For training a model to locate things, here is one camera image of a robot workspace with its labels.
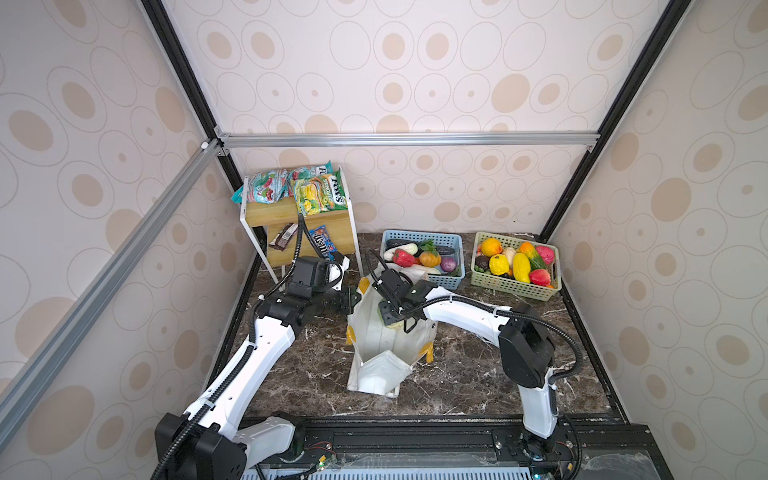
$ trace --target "basket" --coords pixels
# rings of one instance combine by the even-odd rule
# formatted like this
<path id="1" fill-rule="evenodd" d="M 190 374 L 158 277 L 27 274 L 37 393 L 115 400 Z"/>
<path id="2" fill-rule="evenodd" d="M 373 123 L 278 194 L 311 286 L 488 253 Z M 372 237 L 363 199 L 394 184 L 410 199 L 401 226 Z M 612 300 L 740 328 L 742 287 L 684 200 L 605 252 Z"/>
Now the basket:
<path id="1" fill-rule="evenodd" d="M 413 243 L 426 242 L 432 240 L 436 246 L 451 247 L 456 252 L 453 254 L 454 260 L 458 264 L 457 268 L 461 269 L 460 276 L 446 276 L 446 275 L 428 275 L 429 281 L 435 282 L 440 286 L 445 287 L 448 290 L 456 290 L 458 285 L 464 279 L 466 275 L 466 269 L 464 268 L 464 250 L 462 247 L 462 238 L 459 235 L 453 233 L 433 233 L 433 232 L 409 232 L 407 230 L 384 230 L 382 236 L 382 247 L 379 252 L 380 255 L 384 255 L 386 252 L 387 240 L 411 240 Z"/>
<path id="2" fill-rule="evenodd" d="M 512 247 L 517 250 L 524 242 L 530 242 L 534 247 L 537 245 L 544 245 L 551 248 L 554 251 L 554 262 L 552 265 L 549 265 L 549 267 L 551 268 L 550 274 L 552 275 L 552 286 L 554 288 L 535 285 L 533 283 L 518 282 L 517 280 L 502 278 L 500 276 L 491 275 L 490 273 L 475 272 L 475 258 L 477 257 L 478 245 L 492 237 L 498 240 L 504 248 Z M 536 243 L 515 237 L 505 237 L 504 235 L 497 235 L 495 233 L 477 232 L 477 235 L 475 235 L 475 246 L 472 248 L 472 280 L 470 283 L 472 285 L 483 286 L 484 288 L 491 288 L 506 293 L 513 293 L 515 295 L 525 296 L 536 300 L 549 300 L 553 295 L 560 291 L 560 288 L 562 288 L 560 252 L 558 252 L 556 247 L 546 245 L 545 243 Z"/>

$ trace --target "green plastic basket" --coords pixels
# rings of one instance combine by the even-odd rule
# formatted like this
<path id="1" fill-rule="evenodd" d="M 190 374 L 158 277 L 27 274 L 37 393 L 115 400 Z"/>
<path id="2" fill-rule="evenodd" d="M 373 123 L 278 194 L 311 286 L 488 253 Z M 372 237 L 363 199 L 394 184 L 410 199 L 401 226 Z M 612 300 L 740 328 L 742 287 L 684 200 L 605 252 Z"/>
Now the green plastic basket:
<path id="1" fill-rule="evenodd" d="M 523 283 L 517 280 L 511 280 L 509 278 L 502 278 L 500 276 L 491 275 L 490 273 L 480 273 L 475 271 L 475 258 L 477 256 L 478 245 L 483 243 L 488 238 L 495 238 L 498 240 L 502 247 L 512 247 L 517 250 L 524 242 L 531 242 L 522 238 L 505 237 L 504 235 L 498 235 L 496 233 L 477 232 L 475 235 L 475 245 L 472 248 L 472 285 L 482 286 L 484 288 L 490 288 L 493 290 L 499 290 L 500 292 L 513 293 L 519 296 L 525 296 L 536 300 L 549 300 L 553 295 L 560 291 L 562 286 L 560 275 L 560 252 L 556 247 L 547 245 L 545 243 L 531 242 L 536 247 L 537 245 L 544 245 L 551 248 L 554 251 L 554 262 L 552 265 L 548 265 L 547 270 L 550 270 L 549 274 L 552 277 L 552 286 L 534 285 L 533 283 Z"/>

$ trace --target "brown marble surface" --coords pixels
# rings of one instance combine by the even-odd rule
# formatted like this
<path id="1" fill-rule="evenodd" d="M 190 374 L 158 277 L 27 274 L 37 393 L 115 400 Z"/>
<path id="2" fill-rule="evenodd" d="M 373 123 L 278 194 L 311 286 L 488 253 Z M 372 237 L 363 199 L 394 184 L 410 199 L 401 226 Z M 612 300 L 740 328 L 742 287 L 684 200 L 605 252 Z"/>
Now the brown marble surface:
<path id="1" fill-rule="evenodd" d="M 462 234 L 465 265 L 475 235 Z M 381 244 L 380 233 L 361 233 L 361 249 Z M 359 274 L 353 261 L 344 283 L 356 285 Z M 524 299 L 470 285 L 467 272 L 456 293 L 498 305 L 516 306 Z M 273 285 L 266 271 L 260 272 L 250 298 L 249 310 L 237 332 L 232 353 L 248 335 L 245 319 L 260 293 Z M 548 322 L 560 326 L 578 340 L 560 294 L 549 301 L 525 299 Z M 556 367 L 568 368 L 573 353 L 553 334 Z M 435 361 L 420 361 L 401 384 L 396 399 L 350 392 L 346 389 L 353 348 L 346 345 L 346 317 L 319 318 L 296 338 L 253 397 L 246 416 L 266 416 L 282 410 L 299 416 L 327 415 L 511 415 L 522 413 L 517 386 L 504 374 L 498 349 L 477 336 L 454 326 L 438 325 Z M 602 386 L 585 358 L 580 374 L 558 382 L 558 405 L 565 412 L 602 413 L 611 410 Z"/>

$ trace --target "vent grille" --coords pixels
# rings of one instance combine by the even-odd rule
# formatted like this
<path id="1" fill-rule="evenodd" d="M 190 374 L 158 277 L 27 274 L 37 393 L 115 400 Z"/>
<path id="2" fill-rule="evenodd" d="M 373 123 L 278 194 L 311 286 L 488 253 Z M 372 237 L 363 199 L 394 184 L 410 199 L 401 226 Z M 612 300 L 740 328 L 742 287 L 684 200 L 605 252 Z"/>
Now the vent grille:
<path id="1" fill-rule="evenodd" d="M 302 470 L 270 470 L 266 480 L 292 475 Z M 314 473 L 311 480 L 531 480 L 524 467 L 485 468 L 345 468 L 340 472 Z M 247 470 L 242 480 L 259 480 L 256 470 Z"/>

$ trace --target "patterned wallpaper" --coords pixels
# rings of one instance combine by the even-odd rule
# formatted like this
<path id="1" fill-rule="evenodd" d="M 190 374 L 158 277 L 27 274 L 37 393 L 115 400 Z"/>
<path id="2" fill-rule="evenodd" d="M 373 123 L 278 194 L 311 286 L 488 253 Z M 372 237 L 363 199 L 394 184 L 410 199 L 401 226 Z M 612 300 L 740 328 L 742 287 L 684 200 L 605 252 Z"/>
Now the patterned wallpaper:
<path id="1" fill-rule="evenodd" d="M 0 391 L 199 147 L 130 2 L 0 5 Z"/>
<path id="2" fill-rule="evenodd" d="M 0 391 L 197 150 L 132 2 L 0 3 Z M 197 396 L 253 248 L 208 167 L 0 455 L 0 478 L 147 478 Z"/>
<path id="3" fill-rule="evenodd" d="M 554 236 L 678 480 L 768 472 L 768 2 L 684 19 Z"/>
<path id="4" fill-rule="evenodd" d="M 200 395 L 253 258 L 226 182 L 203 172 L 0 455 L 1 480 L 149 478 L 154 427 Z"/>
<path id="5" fill-rule="evenodd" d="M 166 0 L 234 133 L 595 129 L 665 0 Z"/>
<path id="6" fill-rule="evenodd" d="M 540 232 L 584 145 L 237 148 L 246 174 L 343 166 L 358 231 Z"/>

